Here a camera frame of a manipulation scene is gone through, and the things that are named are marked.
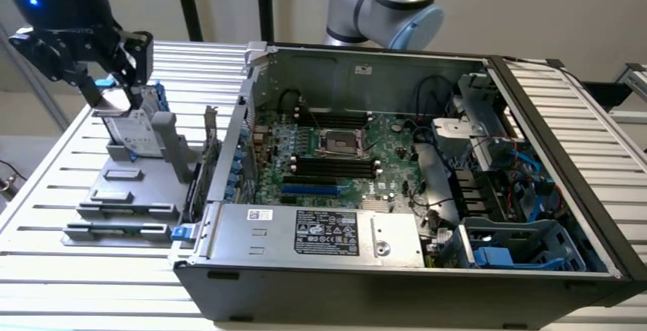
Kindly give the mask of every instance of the gray robot arm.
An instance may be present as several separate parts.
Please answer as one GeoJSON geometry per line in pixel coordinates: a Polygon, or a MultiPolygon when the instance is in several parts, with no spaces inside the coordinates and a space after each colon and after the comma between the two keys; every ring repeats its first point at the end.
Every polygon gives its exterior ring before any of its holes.
{"type": "Polygon", "coordinates": [[[325,44],[374,41],[393,49],[425,49],[443,24],[435,0],[329,0],[325,44]]]}

